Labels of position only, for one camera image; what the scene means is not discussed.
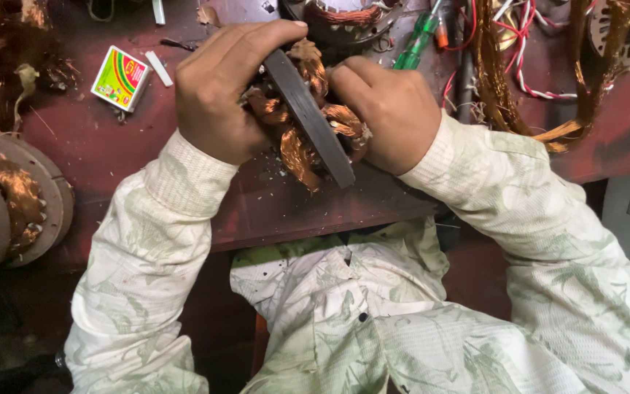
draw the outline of wooden table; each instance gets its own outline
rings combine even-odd
[[[276,0],[268,0],[276,5]],[[223,23],[267,21],[264,1],[204,0],[215,7]],[[394,50],[368,53],[383,65],[397,57],[427,1],[411,0],[407,11],[391,30],[398,44]],[[93,22],[82,3],[51,5],[57,33],[66,40],[69,57],[81,72],[77,90],[64,96],[38,94],[31,102],[37,115],[24,109],[24,138],[46,153],[74,187],[76,204],[72,229],[62,242],[37,264],[53,271],[78,271],[86,267],[91,236],[103,219],[118,183],[157,157],[176,129],[174,87],[166,88],[156,76],[135,112],[119,124],[116,114],[89,93],[90,85],[110,45],[139,59],[154,50],[174,67],[188,53],[158,45],[159,39],[201,41],[214,27],[196,22],[193,0],[164,3],[167,25],[154,23],[147,1],[129,10],[118,2],[111,23]],[[549,37],[534,31],[526,50],[525,70],[537,90],[572,91],[565,36]],[[429,48],[419,70],[437,94],[458,64],[458,53],[437,54]],[[551,128],[572,117],[572,104],[553,103],[517,95],[520,111],[530,125]],[[606,98],[595,133],[573,151],[553,158],[555,170],[567,179],[589,182],[630,172],[630,73],[619,78]],[[323,191],[311,194],[291,175],[281,176],[281,163],[266,154],[242,166],[234,178],[220,212],[213,219],[213,250],[292,240],[352,228],[433,214],[437,203],[410,189],[397,179],[366,164],[355,166],[354,186],[339,190],[330,182]]]

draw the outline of red wire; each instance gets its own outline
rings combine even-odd
[[[456,72],[454,71],[454,73],[451,74],[451,76],[449,77],[449,81],[447,82],[447,85],[444,88],[444,94],[442,95],[442,109],[446,108],[446,96],[447,94],[449,94],[449,91],[451,90],[451,81],[453,81],[455,75],[456,75]]]
[[[477,21],[476,21],[476,14],[475,14],[475,0],[470,0],[470,3],[472,5],[472,9],[473,9],[473,28],[470,31],[470,36],[468,36],[468,40],[466,40],[466,42],[463,43],[463,45],[461,46],[457,46],[456,48],[449,48],[447,47],[446,50],[461,50],[461,49],[465,49],[468,44],[470,43],[471,40],[473,40],[473,36],[475,36],[475,26],[477,25]]]

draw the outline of screwdriver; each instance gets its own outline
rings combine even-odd
[[[409,38],[409,41],[407,41],[407,47],[405,47],[405,50],[398,56],[398,60],[393,66],[393,69],[414,70],[417,68],[422,50],[427,46],[429,37],[432,36],[437,27],[439,27],[437,11],[441,4],[442,0],[436,0],[431,10],[426,11],[417,18],[412,36]]]

